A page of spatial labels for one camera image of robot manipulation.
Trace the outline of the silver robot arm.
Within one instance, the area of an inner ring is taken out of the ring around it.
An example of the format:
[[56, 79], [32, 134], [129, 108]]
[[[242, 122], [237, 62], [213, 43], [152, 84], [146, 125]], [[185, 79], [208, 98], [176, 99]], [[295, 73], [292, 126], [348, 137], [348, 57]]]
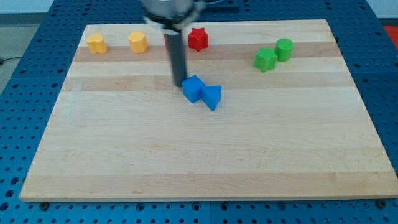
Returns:
[[195, 22], [206, 8], [205, 1], [197, 0], [140, 0], [144, 20], [171, 34], [181, 32]]

